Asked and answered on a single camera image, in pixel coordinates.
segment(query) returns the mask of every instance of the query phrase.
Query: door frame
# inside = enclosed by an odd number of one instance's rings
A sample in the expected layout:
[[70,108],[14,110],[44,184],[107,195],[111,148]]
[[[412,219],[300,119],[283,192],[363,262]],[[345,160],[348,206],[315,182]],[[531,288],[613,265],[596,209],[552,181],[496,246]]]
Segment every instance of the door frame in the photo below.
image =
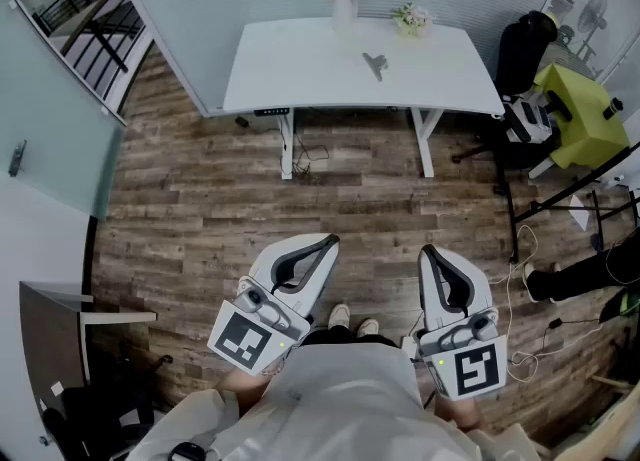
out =
[[53,44],[51,43],[51,40],[49,40],[49,38],[47,38],[45,36],[45,34],[42,32],[42,29],[40,29],[40,27],[38,27],[38,24],[36,24],[35,21],[33,20],[33,18],[31,17],[31,15],[29,15],[29,12],[25,8],[25,6],[22,3],[22,1],[21,0],[10,0],[9,1],[9,6],[11,7],[11,9],[19,9],[22,12],[22,14],[27,18],[27,20],[31,24],[31,27],[38,32],[38,34],[40,35],[40,38],[42,39],[42,41],[49,47],[49,50],[51,50],[57,56],[58,60],[62,63],[62,65],[64,65],[67,68],[67,70],[70,71],[73,74],[73,76],[82,85],[82,87],[85,88],[89,93],[91,93],[98,100],[98,102],[102,105],[102,112],[104,113],[104,115],[105,116],[108,116],[109,114],[113,115],[120,123],[122,123],[122,125],[124,125],[126,127],[127,126],[127,122],[122,119],[122,117],[118,114],[118,112],[117,111],[113,111],[107,105],[107,103],[102,99],[102,97],[100,95],[98,95],[85,82],[85,80],[78,73],[78,71],[75,68],[73,68],[73,66],[71,66],[69,64],[69,61],[67,61],[62,56],[62,54],[60,54],[60,52],[53,46]]

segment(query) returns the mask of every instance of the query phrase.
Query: person's arm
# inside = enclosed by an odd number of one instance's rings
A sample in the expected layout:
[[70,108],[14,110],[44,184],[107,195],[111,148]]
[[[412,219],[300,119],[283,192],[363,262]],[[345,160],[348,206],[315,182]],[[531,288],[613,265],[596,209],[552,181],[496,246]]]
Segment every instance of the person's arm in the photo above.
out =
[[458,429],[463,433],[480,429],[489,431],[478,404],[475,399],[463,399],[461,401],[449,401],[436,393],[436,409],[434,415],[445,422],[455,421]]
[[216,385],[218,391],[227,390],[236,394],[240,416],[249,411],[267,389],[273,376],[251,376],[234,368]]

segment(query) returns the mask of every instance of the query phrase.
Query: desk control panel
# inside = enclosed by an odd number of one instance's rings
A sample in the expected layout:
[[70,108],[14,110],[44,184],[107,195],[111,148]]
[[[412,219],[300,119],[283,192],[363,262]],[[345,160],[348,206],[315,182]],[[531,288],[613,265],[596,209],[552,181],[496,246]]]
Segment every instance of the desk control panel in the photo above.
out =
[[289,114],[288,107],[274,107],[273,109],[256,109],[253,111],[256,116],[277,116],[279,114]]

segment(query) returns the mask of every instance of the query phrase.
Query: fan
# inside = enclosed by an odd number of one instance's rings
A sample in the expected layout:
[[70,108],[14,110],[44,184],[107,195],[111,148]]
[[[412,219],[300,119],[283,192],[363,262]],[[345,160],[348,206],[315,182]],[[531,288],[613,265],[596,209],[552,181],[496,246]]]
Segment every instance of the fan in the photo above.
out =
[[607,0],[589,0],[587,5],[580,13],[578,19],[578,31],[581,33],[589,33],[584,38],[582,46],[576,52],[576,56],[580,56],[583,49],[586,49],[582,61],[584,63],[591,57],[591,54],[595,54],[589,46],[589,40],[598,29],[606,29],[607,21],[603,18],[604,12],[607,10]]

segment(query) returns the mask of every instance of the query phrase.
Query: white desk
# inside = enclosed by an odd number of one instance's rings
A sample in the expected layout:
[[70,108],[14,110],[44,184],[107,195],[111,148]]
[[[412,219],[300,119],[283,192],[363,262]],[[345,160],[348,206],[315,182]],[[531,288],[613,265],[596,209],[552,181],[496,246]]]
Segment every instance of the white desk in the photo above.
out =
[[[364,60],[384,54],[382,82]],[[247,24],[224,99],[227,112],[289,107],[280,121],[282,178],[293,164],[295,107],[408,107],[425,177],[433,176],[427,139],[444,110],[502,114],[500,97],[467,33],[434,26],[424,39],[400,36],[389,19],[358,18],[335,33],[330,18]],[[421,109],[427,113],[423,117]]]

